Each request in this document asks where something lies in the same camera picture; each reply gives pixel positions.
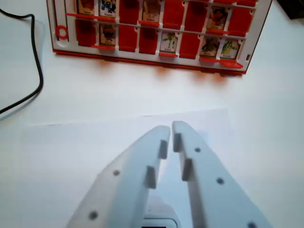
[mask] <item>table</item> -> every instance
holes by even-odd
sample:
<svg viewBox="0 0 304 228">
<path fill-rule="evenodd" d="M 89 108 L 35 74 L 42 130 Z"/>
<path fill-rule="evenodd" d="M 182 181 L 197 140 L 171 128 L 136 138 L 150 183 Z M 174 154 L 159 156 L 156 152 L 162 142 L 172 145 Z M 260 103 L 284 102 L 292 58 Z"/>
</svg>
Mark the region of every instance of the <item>table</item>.
<svg viewBox="0 0 304 228">
<path fill-rule="evenodd" d="M 199 71 L 56 56 L 52 52 L 46 3 L 5 0 L 1 8 L 33 13 L 45 86 L 26 108 L 0 122 L 0 184 L 14 190 L 12 164 L 21 129 L 28 125 L 88 122 L 151 114 L 228 107 L 238 145 L 243 189 L 276 228 L 302 227 L 304 218 L 304 21 L 291 21 L 274 1 L 248 72 L 220 77 Z M 38 85 L 29 22 L 0 15 L 0 107 Z M 261 176 L 271 181 L 261 181 Z M 7 214 L 5 198 L 0 218 Z M 13 227 L 2 224 L 1 227 Z"/>
</svg>

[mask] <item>guess who game board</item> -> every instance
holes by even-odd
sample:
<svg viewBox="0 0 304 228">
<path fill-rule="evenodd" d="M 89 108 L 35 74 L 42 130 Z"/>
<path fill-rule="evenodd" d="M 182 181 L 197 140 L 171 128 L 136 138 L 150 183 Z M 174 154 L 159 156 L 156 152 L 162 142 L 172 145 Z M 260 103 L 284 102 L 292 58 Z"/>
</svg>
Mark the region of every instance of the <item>guess who game board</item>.
<svg viewBox="0 0 304 228">
<path fill-rule="evenodd" d="M 47 0 L 53 50 L 246 73 L 272 0 Z"/>
</svg>

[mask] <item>white paper sheet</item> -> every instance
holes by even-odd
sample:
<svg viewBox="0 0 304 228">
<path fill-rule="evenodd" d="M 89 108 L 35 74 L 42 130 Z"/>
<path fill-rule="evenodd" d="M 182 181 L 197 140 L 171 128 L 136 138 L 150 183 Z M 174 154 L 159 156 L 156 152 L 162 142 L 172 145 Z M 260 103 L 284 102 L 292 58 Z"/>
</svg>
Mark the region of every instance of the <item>white paper sheet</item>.
<svg viewBox="0 0 304 228">
<path fill-rule="evenodd" d="M 24 130 L 15 166 L 14 191 L 7 192 L 5 224 L 23 228 L 63 228 L 96 175 L 144 133 L 172 121 L 189 123 L 233 174 L 238 165 L 226 109 L 145 116 L 97 123 L 32 126 Z M 188 188 L 181 181 L 178 154 L 169 146 L 156 190 L 176 211 L 182 227 L 192 227 Z"/>
</svg>

